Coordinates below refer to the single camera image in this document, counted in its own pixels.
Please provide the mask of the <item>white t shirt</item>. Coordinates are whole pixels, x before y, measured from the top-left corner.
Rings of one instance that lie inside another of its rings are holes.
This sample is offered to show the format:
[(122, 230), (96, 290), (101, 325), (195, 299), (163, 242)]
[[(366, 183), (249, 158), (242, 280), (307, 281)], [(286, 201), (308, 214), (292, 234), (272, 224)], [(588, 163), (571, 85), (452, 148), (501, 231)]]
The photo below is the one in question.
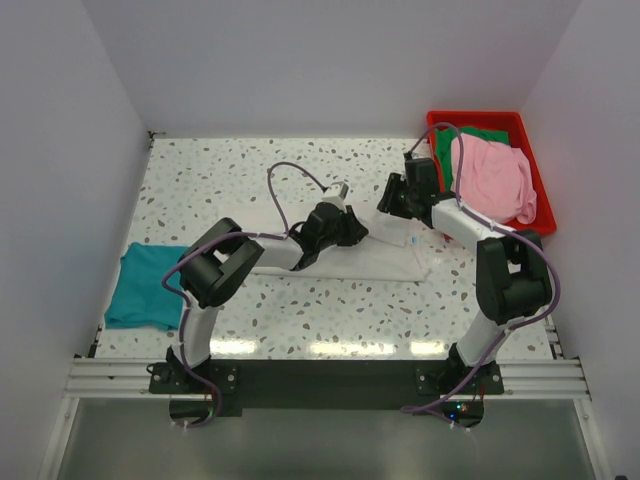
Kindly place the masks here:
[[(289, 225), (306, 220), (316, 202), (288, 203), (283, 209)], [(382, 214), (370, 202), (352, 202), (353, 210), (369, 234), (356, 246), (330, 247), (310, 267), (298, 271), (258, 266), (254, 274), (316, 279), (422, 282), (431, 271), (423, 258), (420, 228), (410, 220)], [(276, 208), (265, 204), (222, 204), (219, 219), (228, 217), (244, 231), (281, 234), (284, 229)]]

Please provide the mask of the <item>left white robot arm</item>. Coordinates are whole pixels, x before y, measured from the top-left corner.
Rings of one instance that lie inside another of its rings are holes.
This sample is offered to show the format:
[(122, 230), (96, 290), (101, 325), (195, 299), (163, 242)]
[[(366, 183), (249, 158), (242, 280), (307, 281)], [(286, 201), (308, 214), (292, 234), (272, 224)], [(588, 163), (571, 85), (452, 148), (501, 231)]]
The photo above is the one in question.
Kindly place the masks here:
[(173, 382), (185, 392), (211, 385), (206, 347), (219, 310), (257, 268), (299, 272), (333, 247), (354, 247), (369, 235), (350, 205), (320, 202), (280, 234), (249, 232), (225, 217), (165, 274), (161, 284), (183, 300), (178, 343), (168, 350)]

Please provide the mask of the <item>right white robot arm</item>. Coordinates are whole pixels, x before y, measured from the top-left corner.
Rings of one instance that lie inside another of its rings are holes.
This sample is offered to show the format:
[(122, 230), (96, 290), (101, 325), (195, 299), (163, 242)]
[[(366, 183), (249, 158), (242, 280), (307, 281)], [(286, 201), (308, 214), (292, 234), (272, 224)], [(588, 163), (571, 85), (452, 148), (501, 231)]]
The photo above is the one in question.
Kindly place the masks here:
[(479, 366), (495, 359), (508, 330), (552, 304), (555, 280), (539, 235), (495, 223), (453, 192), (441, 191), (435, 162), (409, 153), (404, 172), (389, 175), (377, 209), (418, 220), (475, 255), (479, 311), (463, 337), (451, 346), (445, 369), (452, 390), (469, 392), (481, 380)]

